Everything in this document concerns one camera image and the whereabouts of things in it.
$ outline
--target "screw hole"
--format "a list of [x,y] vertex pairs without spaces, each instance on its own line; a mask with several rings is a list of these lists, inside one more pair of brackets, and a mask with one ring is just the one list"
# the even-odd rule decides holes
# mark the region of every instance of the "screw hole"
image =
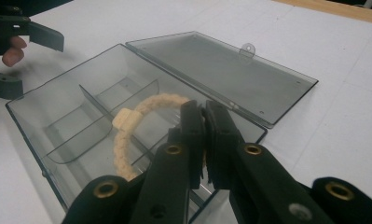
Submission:
[[93,190],[93,194],[97,198],[108,198],[113,196],[118,191],[118,184],[113,180],[107,180],[100,183]]
[[244,151],[246,151],[250,155],[255,155],[255,156],[261,154],[262,152],[261,148],[256,147],[256,146],[246,146],[244,148]]
[[290,213],[301,221],[312,220],[312,213],[306,206],[300,203],[291,203],[288,206]]
[[179,154],[182,151],[182,149],[178,146],[170,146],[166,148],[166,153],[171,155]]
[[151,217],[161,219],[166,215],[166,207],[162,204],[156,204],[150,209]]
[[350,189],[337,182],[330,182],[326,184],[325,190],[327,190],[332,196],[343,201],[350,201],[354,198],[354,193]]

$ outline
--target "finger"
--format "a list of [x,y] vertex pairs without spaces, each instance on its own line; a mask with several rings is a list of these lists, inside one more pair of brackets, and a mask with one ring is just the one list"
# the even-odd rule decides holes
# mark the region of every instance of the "finger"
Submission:
[[2,62],[8,67],[12,67],[23,58],[24,54],[22,49],[10,48],[2,57]]
[[12,36],[10,38],[10,44],[15,49],[24,49],[27,46],[26,42],[22,38],[20,38],[19,36]]

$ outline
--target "white table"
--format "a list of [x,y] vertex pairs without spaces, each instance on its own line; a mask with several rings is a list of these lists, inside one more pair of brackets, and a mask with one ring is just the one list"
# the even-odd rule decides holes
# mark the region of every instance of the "white table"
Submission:
[[[199,31],[320,80],[263,145],[298,181],[335,176],[372,197],[372,23],[269,0],[75,0],[32,17],[64,53],[29,44],[13,68],[24,90],[118,43]],[[64,212],[0,99],[0,223],[60,223]]]

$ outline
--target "plastic box lid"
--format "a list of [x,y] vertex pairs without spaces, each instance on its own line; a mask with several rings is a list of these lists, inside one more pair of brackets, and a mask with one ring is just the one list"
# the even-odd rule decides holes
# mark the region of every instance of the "plastic box lid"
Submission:
[[126,45],[247,119],[272,128],[318,81],[197,32]]

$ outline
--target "clear plastic box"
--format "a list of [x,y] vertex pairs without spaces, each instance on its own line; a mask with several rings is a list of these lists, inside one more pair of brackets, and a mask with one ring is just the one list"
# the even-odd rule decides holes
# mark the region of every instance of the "clear plastic box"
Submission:
[[[189,44],[187,39],[195,36],[209,45],[209,48],[192,47],[192,50],[183,50],[182,43]],[[163,40],[169,44],[176,42],[175,46],[168,46],[177,51],[176,55],[184,53],[182,57],[185,65],[182,65],[182,58],[179,58],[179,55],[168,54],[168,49],[155,49],[157,57],[150,54],[151,52],[146,54],[143,50],[158,46],[154,41],[149,41],[146,45],[139,45],[145,41],[131,42],[127,44],[128,46],[117,45],[7,104],[10,115],[34,154],[44,177],[65,209],[91,180],[101,175],[116,174],[113,164],[113,146],[117,130],[112,126],[112,119],[121,108],[133,109],[151,95],[175,93],[197,100],[203,105],[206,100],[216,100],[228,107],[231,117],[246,141],[259,142],[267,133],[262,125],[257,124],[261,119],[253,119],[254,113],[247,109],[254,103],[252,100],[247,101],[248,91],[241,89],[241,83],[231,80],[212,86],[213,82],[204,83],[204,78],[198,79],[205,76],[199,71],[201,67],[209,65],[202,69],[206,72],[214,66],[212,64],[214,62],[221,64],[229,61],[229,66],[236,66],[236,64],[247,66],[242,68],[240,73],[233,71],[230,77],[235,79],[238,78],[237,76],[244,76],[244,73],[251,69],[250,63],[234,62],[237,60],[234,58],[235,54],[229,53],[234,50],[233,47],[229,48],[228,45],[204,35],[194,32],[172,37],[174,38],[164,37]],[[181,37],[185,42],[177,41],[177,37]],[[210,62],[212,59],[208,59],[208,63],[200,62],[201,67],[198,68],[195,62],[189,59],[189,54],[201,58],[204,56],[209,58],[209,54],[214,54],[219,60],[214,59]],[[173,66],[168,65],[170,62],[164,63],[162,55],[171,57]],[[273,66],[273,63],[267,63],[256,56],[250,58],[250,60],[254,59],[258,60],[260,70],[266,66],[267,71],[272,69],[275,71],[275,76],[280,74],[280,70],[285,77],[288,77],[287,79],[295,82],[283,88],[308,84],[305,85],[308,87],[294,97],[293,103],[288,104],[278,118],[282,117],[317,82],[277,64]],[[187,72],[192,73],[192,76],[181,71],[179,65],[194,67],[195,69],[186,69]],[[217,73],[217,71],[220,69],[213,70],[218,77],[224,76],[224,72]],[[237,95],[240,93],[241,104],[232,104],[237,102]],[[269,109],[277,109],[277,106],[267,106],[266,113],[273,114]],[[162,108],[143,119],[131,138],[129,160],[134,170],[141,174],[148,168],[156,148],[166,141],[168,129],[179,124],[179,117],[177,109]],[[213,193],[213,186],[208,185],[207,180],[202,180],[200,189],[190,193],[189,217],[201,209]]]

